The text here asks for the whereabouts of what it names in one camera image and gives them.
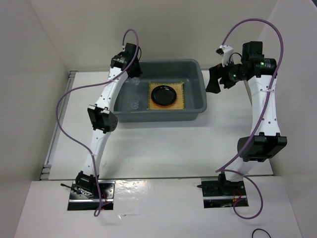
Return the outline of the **grey plastic bin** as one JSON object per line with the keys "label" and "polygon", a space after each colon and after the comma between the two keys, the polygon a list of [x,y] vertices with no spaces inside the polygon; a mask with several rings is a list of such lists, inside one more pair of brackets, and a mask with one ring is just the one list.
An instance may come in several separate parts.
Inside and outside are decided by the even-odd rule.
{"label": "grey plastic bin", "polygon": [[[204,78],[199,63],[194,59],[161,59],[140,61],[140,83],[124,82],[114,104],[113,113],[120,123],[191,121],[207,108]],[[149,83],[183,82],[185,109],[148,110]],[[128,103],[130,95],[138,95],[140,106],[132,110]]]}

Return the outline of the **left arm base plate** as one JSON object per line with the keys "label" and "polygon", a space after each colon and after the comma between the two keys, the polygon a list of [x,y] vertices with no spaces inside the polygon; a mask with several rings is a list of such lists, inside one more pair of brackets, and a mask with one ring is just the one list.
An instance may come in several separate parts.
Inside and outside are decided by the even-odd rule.
{"label": "left arm base plate", "polygon": [[[68,200],[68,211],[85,211],[96,210],[99,206],[99,195],[97,191],[89,192],[83,188],[72,185],[60,184],[62,187],[68,188],[70,191]],[[100,180],[99,181],[102,199],[101,210],[113,210],[115,181]]]}

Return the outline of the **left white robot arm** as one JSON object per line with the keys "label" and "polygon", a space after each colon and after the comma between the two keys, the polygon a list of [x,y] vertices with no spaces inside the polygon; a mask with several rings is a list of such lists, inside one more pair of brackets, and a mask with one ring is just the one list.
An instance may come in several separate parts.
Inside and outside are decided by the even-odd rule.
{"label": "left white robot arm", "polygon": [[106,142],[118,124],[118,118],[113,111],[119,91],[128,78],[139,77],[142,74],[138,51],[139,46],[127,43],[123,51],[111,59],[108,81],[97,101],[88,106],[87,111],[93,128],[88,157],[93,159],[85,161],[75,179],[76,186],[87,198],[93,198],[99,194],[101,158]]}

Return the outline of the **square bamboo mat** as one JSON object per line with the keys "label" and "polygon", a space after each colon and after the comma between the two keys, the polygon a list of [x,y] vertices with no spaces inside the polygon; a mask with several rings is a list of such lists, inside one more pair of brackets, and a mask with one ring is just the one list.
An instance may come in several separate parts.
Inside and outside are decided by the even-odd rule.
{"label": "square bamboo mat", "polygon": [[183,82],[149,83],[148,110],[185,109]]}

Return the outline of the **aluminium table edge rail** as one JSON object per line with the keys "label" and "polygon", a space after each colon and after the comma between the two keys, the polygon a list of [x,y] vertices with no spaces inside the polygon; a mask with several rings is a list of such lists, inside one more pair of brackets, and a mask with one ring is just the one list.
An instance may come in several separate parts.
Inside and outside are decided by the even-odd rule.
{"label": "aluminium table edge rail", "polygon": [[[77,71],[70,71],[65,92],[68,92],[70,89],[72,89],[76,73]],[[65,116],[69,96],[70,93],[63,97],[57,110],[60,125],[62,125]],[[60,129],[58,127],[58,124],[56,123],[39,180],[49,180],[59,136]]]}

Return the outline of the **clear glass cup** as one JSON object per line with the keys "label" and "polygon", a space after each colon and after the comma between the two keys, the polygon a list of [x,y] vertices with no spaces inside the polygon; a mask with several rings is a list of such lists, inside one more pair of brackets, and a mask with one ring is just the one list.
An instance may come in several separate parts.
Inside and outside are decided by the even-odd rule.
{"label": "clear glass cup", "polygon": [[129,78],[127,82],[132,85],[138,85],[140,83],[140,78],[139,77]]}
{"label": "clear glass cup", "polygon": [[128,97],[128,103],[132,110],[138,110],[140,106],[140,98],[138,95],[130,95]]}

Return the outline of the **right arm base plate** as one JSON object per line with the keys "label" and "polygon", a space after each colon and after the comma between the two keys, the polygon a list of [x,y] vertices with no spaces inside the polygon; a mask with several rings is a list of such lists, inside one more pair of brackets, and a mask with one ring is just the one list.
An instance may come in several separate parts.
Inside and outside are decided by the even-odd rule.
{"label": "right arm base plate", "polygon": [[202,190],[204,208],[232,208],[236,201],[236,207],[249,206],[243,181],[202,178],[197,188]]}

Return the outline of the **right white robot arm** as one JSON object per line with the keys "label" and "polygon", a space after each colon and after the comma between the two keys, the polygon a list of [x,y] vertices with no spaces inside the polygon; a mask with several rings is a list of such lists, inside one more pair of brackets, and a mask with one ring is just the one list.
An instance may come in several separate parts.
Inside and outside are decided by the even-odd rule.
{"label": "right white robot arm", "polygon": [[206,91],[218,94],[221,85],[229,89],[243,81],[250,88],[252,102],[250,136],[238,140],[235,160],[219,170],[216,184],[207,187],[220,195],[231,195],[242,186],[244,175],[287,145],[287,138],[281,135],[276,114],[274,94],[278,64],[275,59],[264,56],[262,42],[244,43],[240,63],[234,63],[235,52],[231,46],[220,45],[216,53],[222,57],[222,62],[209,69]]}

